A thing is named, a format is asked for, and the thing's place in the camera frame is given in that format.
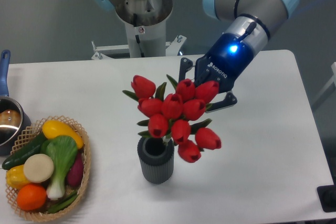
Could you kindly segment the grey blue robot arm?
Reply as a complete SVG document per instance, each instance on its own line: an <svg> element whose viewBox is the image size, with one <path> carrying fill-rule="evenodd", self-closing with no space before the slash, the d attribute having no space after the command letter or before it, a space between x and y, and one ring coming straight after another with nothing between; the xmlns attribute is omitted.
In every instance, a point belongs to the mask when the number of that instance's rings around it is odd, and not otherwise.
<svg viewBox="0 0 336 224"><path fill-rule="evenodd" d="M114 11L124 23L132 58L166 56L166 21L172 0L94 0L102 9ZM280 26L292 15L300 0L202 0L204 13L216 20L231 20L210 50L195 62L183 58L179 78L194 69L197 86L219 83L225 94L210 111L236 104L235 81L266 46Z"/></svg>

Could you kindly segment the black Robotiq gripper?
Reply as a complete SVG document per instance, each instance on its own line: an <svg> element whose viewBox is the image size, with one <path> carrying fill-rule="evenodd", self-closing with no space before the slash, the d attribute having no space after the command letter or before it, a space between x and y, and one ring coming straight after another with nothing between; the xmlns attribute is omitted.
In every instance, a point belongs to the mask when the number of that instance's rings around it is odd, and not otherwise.
<svg viewBox="0 0 336 224"><path fill-rule="evenodd" d="M197 59L195 65L196 86L213 80L219 83L220 93L227 92L222 101L211 105L208 109L209 113L234 106L237 103L237 98L230 90L253 58L254 52L247 44L238 41L233 34L222 34L210 50ZM193 67L192 60L181 58L179 82L186 79L186 73Z"/></svg>

